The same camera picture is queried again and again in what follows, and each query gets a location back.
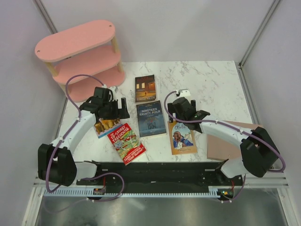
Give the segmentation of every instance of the marble table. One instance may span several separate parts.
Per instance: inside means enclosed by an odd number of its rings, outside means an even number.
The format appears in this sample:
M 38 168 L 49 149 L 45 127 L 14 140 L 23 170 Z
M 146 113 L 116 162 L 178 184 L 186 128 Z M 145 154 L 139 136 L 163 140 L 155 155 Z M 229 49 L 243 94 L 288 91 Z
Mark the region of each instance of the marble table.
M 205 110 L 223 120 L 252 123 L 245 95 L 233 61 L 194 61 L 194 62 L 133 62 L 124 63 L 126 79 L 119 86 L 117 98 L 127 98 L 130 118 L 128 122 L 136 134 L 138 131 L 135 104 L 134 77 L 154 74 L 158 100 L 163 105 L 165 96 L 177 89 L 188 88 L 191 98 L 196 100 L 197 109 Z M 170 97 L 168 103 L 175 100 Z M 77 110 L 68 101 L 59 135 L 62 135 L 77 117 Z M 134 162 L 173 162 L 173 161 L 211 161 L 207 159 L 207 139 L 205 134 L 194 132 L 198 153 L 172 155 L 168 134 L 160 137 L 141 139 L 147 152 Z M 107 137 L 99 139 L 91 128 L 76 148 L 75 161 L 113 161 L 122 162 Z

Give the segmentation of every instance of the shelf board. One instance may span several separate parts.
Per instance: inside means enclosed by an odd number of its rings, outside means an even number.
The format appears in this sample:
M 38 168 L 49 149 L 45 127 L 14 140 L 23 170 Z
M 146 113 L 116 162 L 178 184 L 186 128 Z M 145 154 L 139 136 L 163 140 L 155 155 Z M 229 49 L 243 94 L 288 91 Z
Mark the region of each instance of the shelf board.
M 44 62 L 56 62 L 109 42 L 115 26 L 107 20 L 94 20 L 43 38 L 35 54 Z
M 112 46 L 99 46 L 60 62 L 55 67 L 58 75 L 53 79 L 59 84 L 66 84 L 77 74 L 95 75 L 116 66 L 120 58 L 120 52 L 114 53 Z M 70 84 L 83 79 L 86 77 L 77 77 Z
M 100 72 L 94 77 L 102 81 L 107 87 L 119 86 L 125 79 L 125 73 L 119 72 L 117 66 Z M 73 83 L 68 86 L 70 90 L 70 97 L 75 102 L 81 102 L 87 100 L 93 96 L 95 87 L 101 87 L 102 85 L 93 78 L 87 78 L 79 82 Z

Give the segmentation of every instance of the wall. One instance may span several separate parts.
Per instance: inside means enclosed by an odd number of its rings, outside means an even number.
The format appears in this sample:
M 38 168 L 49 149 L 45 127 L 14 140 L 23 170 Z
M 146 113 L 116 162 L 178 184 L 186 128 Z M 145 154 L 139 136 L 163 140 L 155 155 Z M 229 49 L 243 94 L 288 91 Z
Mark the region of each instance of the wall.
M 58 31 L 116 26 L 124 62 L 240 62 L 273 0 L 41 0 Z
M 37 150 L 54 136 L 64 94 L 35 54 L 50 34 L 33 2 L 0 9 L 0 221 L 20 225 L 37 174 Z
M 244 66 L 264 127 L 286 163 L 286 175 L 301 211 L 301 1 L 282 1 Z

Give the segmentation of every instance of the pink shelf tier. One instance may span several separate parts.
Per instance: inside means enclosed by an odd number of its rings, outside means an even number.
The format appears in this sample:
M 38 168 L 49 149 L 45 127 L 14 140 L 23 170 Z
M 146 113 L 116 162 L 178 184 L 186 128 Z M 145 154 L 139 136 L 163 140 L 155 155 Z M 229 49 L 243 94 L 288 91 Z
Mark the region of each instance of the pink shelf tier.
M 35 48 L 37 57 L 56 62 L 109 42 L 115 26 L 107 20 L 94 20 L 43 38 Z
M 96 74 L 94 77 L 102 81 L 107 87 L 119 86 L 125 79 L 125 73 L 119 72 L 117 66 L 115 66 L 109 70 Z M 87 78 L 71 84 L 68 86 L 68 88 L 70 88 L 70 97 L 75 102 L 85 101 L 93 96 L 96 86 L 101 87 L 102 85 L 93 78 Z
M 116 66 L 120 57 L 120 52 L 114 53 L 112 46 L 99 46 L 60 62 L 55 67 L 58 76 L 53 79 L 57 83 L 66 84 L 69 78 L 77 74 L 95 75 Z M 85 77 L 77 77 L 70 84 L 83 79 Z

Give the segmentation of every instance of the table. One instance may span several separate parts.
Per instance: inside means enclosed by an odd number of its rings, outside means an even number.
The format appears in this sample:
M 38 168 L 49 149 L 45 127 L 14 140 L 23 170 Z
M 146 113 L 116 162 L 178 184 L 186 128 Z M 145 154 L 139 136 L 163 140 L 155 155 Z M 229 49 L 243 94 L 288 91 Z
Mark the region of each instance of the table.
M 123 63 L 126 79 L 118 88 L 117 98 L 127 98 L 130 118 L 128 122 L 136 134 L 138 131 L 135 104 L 134 77 L 155 75 L 158 100 L 164 103 L 166 95 L 176 89 L 188 88 L 191 98 L 196 100 L 197 109 L 229 121 L 252 123 L 245 95 L 238 77 L 234 61 L 181 61 L 181 62 L 132 62 Z M 175 100 L 170 97 L 168 103 Z M 78 112 L 68 101 L 59 135 L 62 135 L 77 118 Z M 147 152 L 133 162 L 175 162 L 211 161 L 207 159 L 207 140 L 205 134 L 194 132 L 198 152 L 195 154 L 172 155 L 167 134 L 160 137 L 142 138 Z M 91 128 L 76 148 L 75 161 L 113 161 L 122 162 L 120 156 L 107 137 L 99 139 Z

